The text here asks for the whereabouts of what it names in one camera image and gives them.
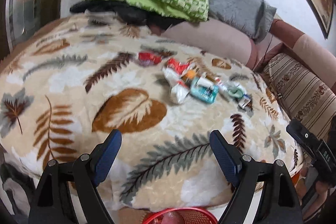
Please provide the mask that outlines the person's right hand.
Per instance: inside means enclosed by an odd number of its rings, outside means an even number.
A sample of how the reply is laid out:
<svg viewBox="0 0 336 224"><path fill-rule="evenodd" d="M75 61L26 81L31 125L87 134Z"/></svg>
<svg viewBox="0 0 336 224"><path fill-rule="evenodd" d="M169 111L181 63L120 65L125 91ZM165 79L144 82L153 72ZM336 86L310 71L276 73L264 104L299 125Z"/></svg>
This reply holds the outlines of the person's right hand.
<svg viewBox="0 0 336 224"><path fill-rule="evenodd" d="M312 171L312 168L303 167L300 171L299 180L295 186L298 198L300 202L302 202L302 198L306 195L307 187L306 187L306 179L308 178L308 173ZM303 210L303 220L307 221L311 218L318 209L325 203L328 198L328 191L331 189L331 186L325 182L318 181L315 184L315 191L317 194L316 199L310 203L310 205Z"/></svg>

